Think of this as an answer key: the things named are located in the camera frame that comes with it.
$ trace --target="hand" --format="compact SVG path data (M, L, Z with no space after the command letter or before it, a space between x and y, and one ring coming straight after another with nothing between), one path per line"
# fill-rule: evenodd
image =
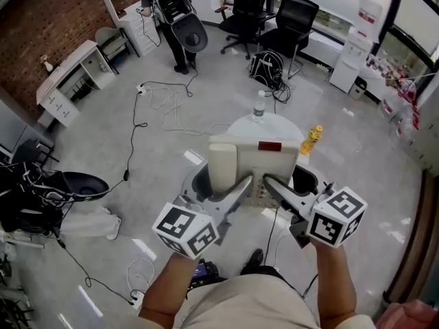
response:
M311 239L311 244L314 245L314 247L316 248L316 251L321 251L321 252L331 252L334 250L337 250L334 247L328 246L325 243L322 243L322 241L319 241L313 237L309 237Z

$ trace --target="backpack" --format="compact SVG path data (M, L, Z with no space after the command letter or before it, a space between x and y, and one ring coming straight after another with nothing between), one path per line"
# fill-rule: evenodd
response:
M262 51L253 56L250 77L272 90L282 86L282 57L273 51Z

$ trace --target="white chair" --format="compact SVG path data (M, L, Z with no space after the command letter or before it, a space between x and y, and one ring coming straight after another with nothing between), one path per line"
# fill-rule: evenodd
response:
M137 56L140 57L123 28L99 28L95 33L95 41L99 45L99 50L105 57L107 63L116 71L117 74L119 74L119 72L114 66L114 62L112 62L112 60L114 60L116 56L125 50L130 53L128 43L130 43Z

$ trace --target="shoe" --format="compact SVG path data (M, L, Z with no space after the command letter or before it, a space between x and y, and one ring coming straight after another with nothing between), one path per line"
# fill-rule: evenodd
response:
M189 69L187 69L186 65L184 67L175 66L174 67L175 72L181 73L181 74L189 74Z
M189 61L189 66L192 67L194 70L197 70L197 62L194 60Z
M121 228L121 225L122 225L122 220L117 217L117 227L116 227L117 229L116 229L116 232L114 234L107 235L106 238L108 240L111 240L111 241L116 240L117 237L119 236L119 230Z
M250 258L248 259L245 267L258 267L262 265L263 262L263 251L262 249L256 249L252 252L250 255Z

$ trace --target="gray floor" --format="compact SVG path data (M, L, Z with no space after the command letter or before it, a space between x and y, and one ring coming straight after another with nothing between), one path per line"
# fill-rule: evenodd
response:
M190 86L192 98L184 92L178 101L186 101L178 110L182 127L208 130L212 123L232 123L250 113L261 85L248 78L242 50L220 55L226 43L225 34L209 27L209 46L198 56L199 76ZM119 68L121 75L110 88L93 91L80 107L80 117L56 138L59 169L97 175L113 186L126 169L130 154L132 109L135 86L146 80L187 83L193 74L179 75L173 70L174 59L167 45L144 58L130 57ZM410 235L420 190L421 172L404 154L394 151L388 142L388 125L376 113L376 105L364 98L351 99L325 80L325 74L312 64L289 82L294 88L287 105L277 105L277 113L293 121L304 134L320 124L324 136L311 154L310 164L321 170L339 186L349 186L368 203L369 209L361 228L346 243L349 265L358 294L358 311L372 315L380 303L399 265ZM153 104L158 106L168 93L157 92ZM161 125L162 113L150 108L148 97L139 98L136 122L147 121L148 127L136 131L135 152L130 162L129 182L118 186L97 202L76 204L72 213L91 212L101 204L123 218L116 241L105 238L67 237L68 250L75 255L92 277L129 296L126 268L145 254L133 239L142 240L154 253L156 273L162 268L169 251L152 234L151 226L166 202L179 193L186 174L194 164L184 153L194 150L206 157L207 136L187 136L166 132ZM351 117L344 108L353 112ZM268 110L273 111L270 100ZM173 114L165 117L165 127L174 126ZM210 132L223 132L215 127ZM249 253L267 246L274 214L258 210L238 210L233 226L221 247L214 246L204 257L217 263L223 276L239 273ZM302 251L289 236L287 220L279 217L273 233L267 264L275 261L280 273L303 292L316 273L311 249ZM123 300L98 284L88 289L81 269L53 240L44 240L46 249L18 248L23 283L33 304L39 328L63 328L62 313L73 328L98 328L98 317L84 304L81 285L104 314L104 317L132 312ZM151 267L140 267L146 278ZM145 284L133 278L136 287ZM316 310L314 286L307 298Z

